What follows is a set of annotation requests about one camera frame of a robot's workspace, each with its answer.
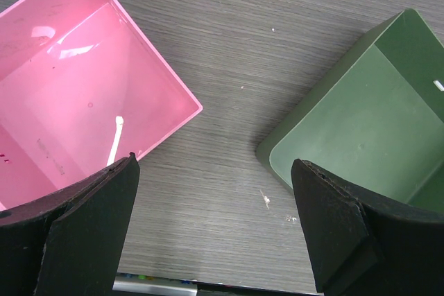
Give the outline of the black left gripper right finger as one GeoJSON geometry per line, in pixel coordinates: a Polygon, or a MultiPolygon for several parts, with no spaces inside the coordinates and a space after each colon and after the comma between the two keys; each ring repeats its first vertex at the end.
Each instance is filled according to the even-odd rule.
{"type": "Polygon", "coordinates": [[[442,295],[443,215],[380,195],[301,159],[291,179],[316,290],[442,295]]]}

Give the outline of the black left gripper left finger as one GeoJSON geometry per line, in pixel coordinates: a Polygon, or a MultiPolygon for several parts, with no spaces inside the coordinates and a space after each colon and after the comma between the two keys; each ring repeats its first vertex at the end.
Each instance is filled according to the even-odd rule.
{"type": "Polygon", "coordinates": [[[2,295],[107,295],[137,193],[131,153],[88,178],[1,212],[2,295]]]}

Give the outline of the green plastic tray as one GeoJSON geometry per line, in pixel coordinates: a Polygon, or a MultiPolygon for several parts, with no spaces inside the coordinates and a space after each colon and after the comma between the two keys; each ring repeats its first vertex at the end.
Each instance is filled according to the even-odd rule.
{"type": "Polygon", "coordinates": [[[288,189],[308,160],[399,202],[443,211],[443,43],[408,8],[370,29],[260,143],[288,189]]]}

